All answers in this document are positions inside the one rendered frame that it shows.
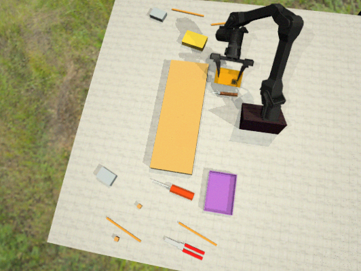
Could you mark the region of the orange rectangular panel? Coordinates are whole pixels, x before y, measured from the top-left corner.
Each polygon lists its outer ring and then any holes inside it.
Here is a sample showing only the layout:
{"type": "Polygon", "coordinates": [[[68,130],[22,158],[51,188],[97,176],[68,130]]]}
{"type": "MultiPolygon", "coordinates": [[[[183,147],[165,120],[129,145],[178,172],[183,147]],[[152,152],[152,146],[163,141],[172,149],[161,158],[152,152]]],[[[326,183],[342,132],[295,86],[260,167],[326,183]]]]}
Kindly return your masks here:
{"type": "Polygon", "coordinates": [[[151,169],[192,175],[208,67],[171,60],[151,169]]]}

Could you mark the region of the purple shallow tray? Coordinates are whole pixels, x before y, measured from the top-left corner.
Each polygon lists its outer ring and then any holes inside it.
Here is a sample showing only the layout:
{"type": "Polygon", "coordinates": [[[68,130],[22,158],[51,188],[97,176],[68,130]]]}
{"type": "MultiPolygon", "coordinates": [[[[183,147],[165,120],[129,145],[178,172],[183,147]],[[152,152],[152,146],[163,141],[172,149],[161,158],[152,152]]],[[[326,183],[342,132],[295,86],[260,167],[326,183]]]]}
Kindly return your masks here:
{"type": "Polygon", "coordinates": [[[237,177],[238,175],[210,170],[205,211],[226,215],[233,214],[237,177]]]}

